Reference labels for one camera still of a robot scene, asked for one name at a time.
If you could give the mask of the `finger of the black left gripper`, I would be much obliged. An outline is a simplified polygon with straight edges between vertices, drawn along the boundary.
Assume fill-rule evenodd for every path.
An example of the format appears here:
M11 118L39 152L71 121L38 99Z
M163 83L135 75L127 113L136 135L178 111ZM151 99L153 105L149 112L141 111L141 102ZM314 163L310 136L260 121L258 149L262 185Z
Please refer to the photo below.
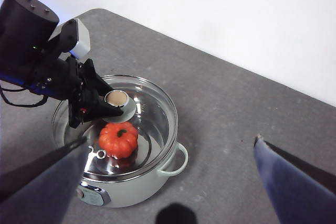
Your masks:
M92 59L87 59L84 62L83 77L86 87L90 90L96 90L98 95L106 95L113 90L113 88L96 73Z
M83 122L121 116L123 111L104 102L97 90L81 90L68 100L68 124L78 127Z

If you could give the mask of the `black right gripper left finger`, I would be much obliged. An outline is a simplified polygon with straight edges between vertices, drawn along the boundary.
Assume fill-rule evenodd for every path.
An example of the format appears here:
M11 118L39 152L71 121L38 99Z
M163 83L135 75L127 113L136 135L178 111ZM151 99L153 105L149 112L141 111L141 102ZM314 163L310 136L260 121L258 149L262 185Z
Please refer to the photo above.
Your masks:
M62 223L87 157L87 139L80 137L2 174L1 223Z

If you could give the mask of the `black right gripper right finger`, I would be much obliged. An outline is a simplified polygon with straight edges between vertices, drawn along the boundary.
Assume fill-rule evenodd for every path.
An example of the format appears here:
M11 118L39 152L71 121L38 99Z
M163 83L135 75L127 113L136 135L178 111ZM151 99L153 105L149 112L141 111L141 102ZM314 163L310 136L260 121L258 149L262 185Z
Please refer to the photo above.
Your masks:
M280 223L335 223L335 175L258 134L254 159Z

